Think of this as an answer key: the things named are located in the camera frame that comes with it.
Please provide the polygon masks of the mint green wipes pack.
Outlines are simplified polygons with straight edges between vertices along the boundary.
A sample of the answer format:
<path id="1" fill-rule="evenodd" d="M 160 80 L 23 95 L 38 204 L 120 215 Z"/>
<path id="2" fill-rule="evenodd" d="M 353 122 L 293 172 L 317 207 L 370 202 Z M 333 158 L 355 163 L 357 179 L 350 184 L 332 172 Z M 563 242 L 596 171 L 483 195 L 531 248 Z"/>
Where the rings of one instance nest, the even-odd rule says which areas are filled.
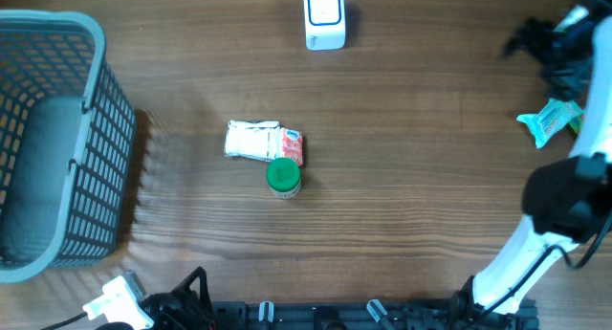
<path id="1" fill-rule="evenodd" d="M 549 99 L 537 114 L 521 114 L 516 120 L 526 125 L 535 141 L 535 147 L 543 147 L 568 122 L 584 111 L 574 101 Z"/>

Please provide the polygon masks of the green lid jar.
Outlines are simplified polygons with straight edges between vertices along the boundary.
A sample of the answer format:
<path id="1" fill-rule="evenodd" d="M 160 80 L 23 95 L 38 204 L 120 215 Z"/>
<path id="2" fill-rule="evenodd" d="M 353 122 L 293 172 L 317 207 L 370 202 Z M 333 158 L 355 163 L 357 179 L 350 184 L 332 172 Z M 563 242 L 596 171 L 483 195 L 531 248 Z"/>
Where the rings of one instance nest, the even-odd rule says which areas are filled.
<path id="1" fill-rule="evenodd" d="M 266 182 L 275 197 L 294 198 L 301 190 L 300 168 L 292 159 L 275 159 L 267 167 Z"/>

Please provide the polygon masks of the white pouch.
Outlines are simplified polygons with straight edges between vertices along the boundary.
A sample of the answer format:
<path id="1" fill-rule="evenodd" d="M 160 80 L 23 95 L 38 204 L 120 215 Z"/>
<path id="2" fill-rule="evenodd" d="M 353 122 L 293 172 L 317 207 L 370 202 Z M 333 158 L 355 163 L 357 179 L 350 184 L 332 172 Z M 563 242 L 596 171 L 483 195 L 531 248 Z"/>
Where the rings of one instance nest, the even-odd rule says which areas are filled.
<path id="1" fill-rule="evenodd" d="M 279 121 L 228 122 L 224 153 L 269 162 L 279 157 Z"/>

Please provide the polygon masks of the red white small carton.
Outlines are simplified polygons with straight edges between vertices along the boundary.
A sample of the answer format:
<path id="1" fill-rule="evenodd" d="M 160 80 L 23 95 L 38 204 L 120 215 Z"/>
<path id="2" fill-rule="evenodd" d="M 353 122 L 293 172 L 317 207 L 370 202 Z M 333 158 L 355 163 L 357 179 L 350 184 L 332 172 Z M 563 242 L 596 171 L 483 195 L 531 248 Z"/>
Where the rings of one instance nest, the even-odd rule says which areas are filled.
<path id="1" fill-rule="evenodd" d="M 303 166 L 303 136 L 299 131 L 281 127 L 278 131 L 277 142 L 277 158 L 291 159 L 297 163 L 298 166 Z"/>

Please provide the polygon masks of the Haribo gummy worms bag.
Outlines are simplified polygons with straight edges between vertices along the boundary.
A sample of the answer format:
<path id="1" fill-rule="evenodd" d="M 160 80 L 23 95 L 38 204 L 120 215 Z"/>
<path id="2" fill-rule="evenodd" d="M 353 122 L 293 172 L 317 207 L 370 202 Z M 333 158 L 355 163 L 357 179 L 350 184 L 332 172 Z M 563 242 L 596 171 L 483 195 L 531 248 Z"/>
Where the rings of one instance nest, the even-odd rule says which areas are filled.
<path id="1" fill-rule="evenodd" d="M 573 131 L 574 134 L 578 135 L 580 133 L 580 130 L 582 128 L 583 119 L 584 119 L 584 116 L 583 115 L 579 115 L 579 116 L 576 116 L 576 117 L 572 118 L 568 122 L 568 125 L 569 125 L 569 127 L 571 128 L 571 130 Z"/>

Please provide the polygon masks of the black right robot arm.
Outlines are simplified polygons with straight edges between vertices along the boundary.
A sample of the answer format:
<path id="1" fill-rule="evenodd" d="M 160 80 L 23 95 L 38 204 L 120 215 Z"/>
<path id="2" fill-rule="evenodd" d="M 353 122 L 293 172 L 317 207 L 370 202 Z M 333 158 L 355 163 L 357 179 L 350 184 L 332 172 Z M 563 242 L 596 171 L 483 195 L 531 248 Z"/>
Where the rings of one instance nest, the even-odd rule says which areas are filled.
<path id="1" fill-rule="evenodd" d="M 517 313 L 527 292 L 559 259 L 583 268 L 611 230 L 611 3 L 576 6 L 558 24 L 527 18 L 503 54 L 519 50 L 541 64 L 550 86 L 531 126 L 562 128 L 553 115 L 576 109 L 586 92 L 584 118 L 568 157 L 530 175 L 523 215 L 501 252 L 449 302 L 450 329 L 525 327 Z"/>

